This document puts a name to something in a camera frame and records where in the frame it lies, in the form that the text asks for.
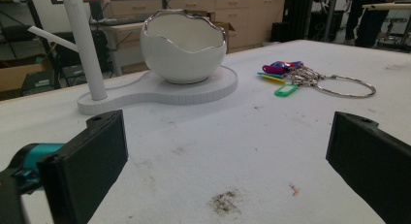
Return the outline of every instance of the keychain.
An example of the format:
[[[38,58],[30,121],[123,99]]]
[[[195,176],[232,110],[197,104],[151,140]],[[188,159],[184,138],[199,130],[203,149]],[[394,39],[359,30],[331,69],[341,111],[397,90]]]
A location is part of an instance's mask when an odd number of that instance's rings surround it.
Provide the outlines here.
[[[334,96],[348,98],[367,98],[373,96],[376,92],[375,87],[365,81],[337,75],[327,77],[304,66],[304,64],[301,61],[276,61],[270,65],[263,66],[263,71],[264,73],[258,73],[258,75],[266,79],[276,80],[285,83],[274,92],[274,94],[279,97],[287,97],[302,86],[312,86],[321,92]],[[371,92],[364,95],[339,93],[320,86],[318,84],[320,80],[348,80],[366,86],[371,90]]]

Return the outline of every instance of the white base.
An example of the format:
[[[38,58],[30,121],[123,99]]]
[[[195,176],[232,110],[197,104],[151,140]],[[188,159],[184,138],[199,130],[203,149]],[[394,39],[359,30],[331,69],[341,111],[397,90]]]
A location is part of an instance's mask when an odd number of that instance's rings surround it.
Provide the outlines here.
[[[96,115],[137,103],[198,105],[220,100],[236,88],[236,72],[224,66],[206,80],[192,84],[172,84],[148,72],[130,84],[107,89],[106,99],[94,101],[90,93],[86,93],[79,97],[78,106],[79,112]]]

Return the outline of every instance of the white bowl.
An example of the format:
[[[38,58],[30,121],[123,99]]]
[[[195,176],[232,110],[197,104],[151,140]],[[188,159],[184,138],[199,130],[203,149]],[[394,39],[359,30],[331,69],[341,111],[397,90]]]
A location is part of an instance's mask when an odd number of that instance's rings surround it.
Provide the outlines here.
[[[227,51],[223,28],[182,10],[160,10],[148,18],[141,43],[148,68],[171,83],[206,80]]]

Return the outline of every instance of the green key tag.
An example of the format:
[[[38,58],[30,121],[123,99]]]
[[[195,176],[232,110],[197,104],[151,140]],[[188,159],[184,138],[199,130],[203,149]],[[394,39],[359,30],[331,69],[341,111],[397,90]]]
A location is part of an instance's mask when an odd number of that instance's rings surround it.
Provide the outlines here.
[[[299,89],[299,87],[295,84],[285,84],[278,88],[276,91],[274,91],[274,95],[279,97],[287,97],[291,95],[293,92],[295,92],[297,89]]]

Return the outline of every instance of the white table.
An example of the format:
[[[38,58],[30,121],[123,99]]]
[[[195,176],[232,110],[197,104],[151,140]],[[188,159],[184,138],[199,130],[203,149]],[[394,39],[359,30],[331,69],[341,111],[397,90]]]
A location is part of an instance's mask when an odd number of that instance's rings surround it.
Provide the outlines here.
[[[276,60],[365,80],[377,93],[345,99],[305,87],[279,98],[279,85],[256,77]],[[383,223],[325,157],[335,111],[370,118],[411,143],[409,54],[296,41],[229,54],[223,65],[237,72],[238,88],[222,100],[123,109],[129,161],[90,223]],[[80,85],[1,102],[0,169],[26,144],[65,143],[83,130],[90,116],[76,100],[85,92]],[[228,191],[237,209],[219,214],[210,203]],[[32,223],[51,223],[44,192],[23,198]]]
[[[118,41],[122,41],[123,39],[118,39],[117,41],[116,36],[120,33],[138,34],[140,36],[142,26],[143,23],[100,26],[100,29],[106,33],[112,66],[116,76],[123,75],[121,67],[144,62],[144,59],[142,58],[142,50],[140,48],[140,41],[138,41],[135,46],[120,48],[118,46]]]
[[[382,3],[382,4],[366,4],[363,8],[369,10],[411,10],[411,4],[396,4],[396,3]],[[401,46],[405,45],[405,41],[408,38],[408,32],[411,30],[411,16],[408,18],[407,26],[405,27],[404,34],[399,43]]]

